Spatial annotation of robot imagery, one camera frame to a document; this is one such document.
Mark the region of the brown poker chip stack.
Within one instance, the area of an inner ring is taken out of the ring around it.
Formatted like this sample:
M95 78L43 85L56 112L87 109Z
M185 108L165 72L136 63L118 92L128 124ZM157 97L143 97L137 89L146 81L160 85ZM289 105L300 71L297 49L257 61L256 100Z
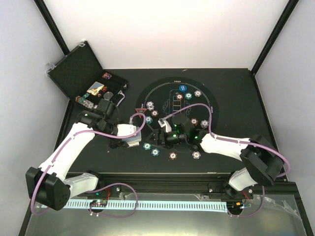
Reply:
M175 160L175 159L177 158L177 154L176 154L175 152L171 152L171 153L169 154L169 158L170 158L171 160Z

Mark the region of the blue patterned card deck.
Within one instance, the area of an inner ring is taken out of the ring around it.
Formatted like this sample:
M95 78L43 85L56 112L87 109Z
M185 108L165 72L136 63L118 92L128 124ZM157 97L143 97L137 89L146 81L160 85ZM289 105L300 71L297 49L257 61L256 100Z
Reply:
M132 137L123 139L123 141L127 144L128 148L138 146L141 140L142 140L142 137L141 137L140 132Z

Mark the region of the single green poker chip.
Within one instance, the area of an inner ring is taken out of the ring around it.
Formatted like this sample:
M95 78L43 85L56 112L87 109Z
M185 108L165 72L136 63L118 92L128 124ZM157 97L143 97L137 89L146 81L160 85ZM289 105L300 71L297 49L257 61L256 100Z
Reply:
M143 148L144 148L144 150L150 150L151 149L151 144L149 144L149 143L144 143L143 144Z

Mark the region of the blue white poker chip stack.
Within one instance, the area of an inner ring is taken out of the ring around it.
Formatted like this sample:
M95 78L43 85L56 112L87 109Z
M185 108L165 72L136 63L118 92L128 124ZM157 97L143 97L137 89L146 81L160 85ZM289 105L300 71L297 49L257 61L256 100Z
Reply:
M201 154L200 154L200 152L198 152L198 151L194 151L194 152L192 153L192 157L193 157L194 159L199 159L199 158L201 157Z

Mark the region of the blue white chip mat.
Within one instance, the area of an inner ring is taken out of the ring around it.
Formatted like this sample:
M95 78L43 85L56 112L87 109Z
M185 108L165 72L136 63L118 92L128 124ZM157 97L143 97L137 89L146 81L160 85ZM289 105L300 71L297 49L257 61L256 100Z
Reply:
M207 120L202 120L200 126L202 128L207 128L209 126L209 122Z
M202 95L202 93L201 93L201 91L196 90L196 91L194 92L194 95L195 95L196 97L200 97L200 96Z

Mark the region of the triangular all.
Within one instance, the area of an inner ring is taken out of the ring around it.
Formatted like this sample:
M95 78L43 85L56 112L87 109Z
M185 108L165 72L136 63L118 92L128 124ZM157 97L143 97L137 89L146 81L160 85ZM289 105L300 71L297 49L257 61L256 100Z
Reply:
M145 114L145 112L147 111L146 108L135 108L136 113L141 116L140 114Z

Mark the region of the blue white chips mat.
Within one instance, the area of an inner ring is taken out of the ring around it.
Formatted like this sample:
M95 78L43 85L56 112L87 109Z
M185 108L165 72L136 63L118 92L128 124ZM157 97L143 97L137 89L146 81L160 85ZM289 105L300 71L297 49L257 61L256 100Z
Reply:
M155 109L154 103L152 101L147 102L146 106L149 111L152 111Z

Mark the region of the chips row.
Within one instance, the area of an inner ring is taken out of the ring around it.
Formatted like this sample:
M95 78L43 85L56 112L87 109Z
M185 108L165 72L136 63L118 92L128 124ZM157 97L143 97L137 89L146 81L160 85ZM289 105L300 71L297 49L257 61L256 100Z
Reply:
M91 102L91 101L89 101L89 100L87 100L87 99L85 99L85 98L83 98L81 96L75 97L75 101L78 104L80 104L80 105L82 105L82 106L84 106L84 107L86 107L88 109L92 109L94 107L94 103L93 102Z

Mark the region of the blue round button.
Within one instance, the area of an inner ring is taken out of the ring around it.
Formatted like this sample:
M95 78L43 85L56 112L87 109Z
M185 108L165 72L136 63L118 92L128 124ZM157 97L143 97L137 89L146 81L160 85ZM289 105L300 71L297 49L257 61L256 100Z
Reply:
M180 85L180 86L179 86L179 91L180 91L180 92L186 92L187 89L188 89L188 88L187 88L186 85Z

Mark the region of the blue white chip mat top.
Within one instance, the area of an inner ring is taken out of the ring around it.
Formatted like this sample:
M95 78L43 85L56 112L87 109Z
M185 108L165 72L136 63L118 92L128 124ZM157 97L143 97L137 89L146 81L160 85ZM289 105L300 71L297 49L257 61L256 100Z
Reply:
M196 91L194 92L194 95L195 95L196 97L200 97L200 96L202 95L202 93L201 93L201 91L196 90Z

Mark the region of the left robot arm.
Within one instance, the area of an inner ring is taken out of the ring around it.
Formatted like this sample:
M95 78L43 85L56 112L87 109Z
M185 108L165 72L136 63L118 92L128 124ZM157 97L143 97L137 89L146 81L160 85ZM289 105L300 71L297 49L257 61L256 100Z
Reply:
M61 210L69 199L85 192L101 196L106 189L97 174L83 173L67 178L67 173L84 147L96 136L126 140L140 136L140 129L133 125L110 121L116 106L110 100L102 99L91 111L82 111L69 134L53 154L38 168L26 172L31 211L38 214L35 204L39 203L54 210Z

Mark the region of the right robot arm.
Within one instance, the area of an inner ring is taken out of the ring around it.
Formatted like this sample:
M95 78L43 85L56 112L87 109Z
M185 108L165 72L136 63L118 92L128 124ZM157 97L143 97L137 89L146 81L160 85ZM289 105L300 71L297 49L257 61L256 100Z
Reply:
M208 120L198 121L184 114L176 114L172 121L159 119L159 128L153 130L146 141L156 147L173 148L187 145L194 159L202 153L218 154L243 163L244 167L233 171L223 186L229 198L236 198L252 185L274 185L285 161L262 136L236 139L209 132Z

